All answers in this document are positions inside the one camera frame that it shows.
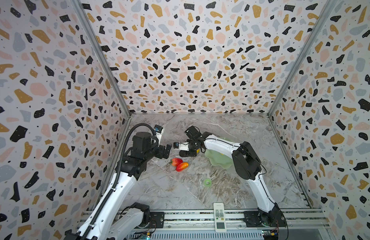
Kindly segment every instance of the metal bracket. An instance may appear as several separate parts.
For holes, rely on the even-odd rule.
[[[163,228],[164,219],[165,219],[164,212],[150,212],[150,220],[154,220],[156,222],[157,224],[156,228]]]
[[[261,225],[261,220],[259,218],[258,211],[245,211],[243,212],[243,214],[244,214],[243,220],[246,223],[246,227],[258,227]],[[270,227],[277,227],[277,222],[279,222],[279,227],[287,226],[287,222],[282,214],[276,215],[276,221]]]

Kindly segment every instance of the speckled wall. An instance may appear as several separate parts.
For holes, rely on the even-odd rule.
[[[82,0],[131,112],[267,112],[325,0]]]
[[[124,117],[67,1],[0,1],[0,239],[61,239],[93,205]]]
[[[271,117],[338,239],[370,240],[370,1],[338,1]]]

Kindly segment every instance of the marble tabletop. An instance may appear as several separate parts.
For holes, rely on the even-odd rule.
[[[185,142],[184,131],[196,126],[219,137],[236,142],[247,141],[256,151],[267,173],[263,176],[273,199],[280,208],[308,208],[304,195],[297,187],[268,119],[261,115],[133,115],[130,127],[144,122],[164,127],[162,145]],[[139,127],[137,131],[149,131]],[[213,209],[214,202],[223,202],[225,209],[255,209],[256,199],[247,182],[241,179],[234,166],[223,169],[212,166],[203,153],[196,157],[179,157],[173,149],[168,159],[153,158],[147,170],[133,186],[121,209],[139,202],[151,209]],[[181,158],[189,167],[177,172],[171,159]],[[212,180],[210,188],[203,180]]]

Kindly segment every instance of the remote control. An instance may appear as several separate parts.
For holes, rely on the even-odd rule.
[[[213,210],[216,232],[226,232],[224,204],[222,202],[215,202],[213,204]]]

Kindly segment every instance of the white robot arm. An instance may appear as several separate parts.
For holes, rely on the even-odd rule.
[[[173,148],[180,150],[180,156],[196,156],[199,149],[209,149],[232,158],[237,174],[249,183],[255,195],[262,224],[271,226],[282,213],[265,185],[261,161],[252,146],[248,142],[230,142],[210,132],[201,134],[194,126],[189,127],[185,134],[189,138],[186,142],[173,143]]]
[[[125,151],[132,132],[140,126],[148,127],[152,133],[137,132],[133,137],[133,146]],[[146,170],[147,161],[153,157],[169,157],[171,146],[165,148],[160,145],[163,130],[161,126],[155,125],[152,128],[144,123],[132,127],[125,138],[120,161],[106,192],[79,230],[67,233],[64,240],[122,240],[137,226],[151,227],[149,206],[139,203],[132,204],[126,214],[121,214],[121,218],[114,224],[113,221],[126,195]]]

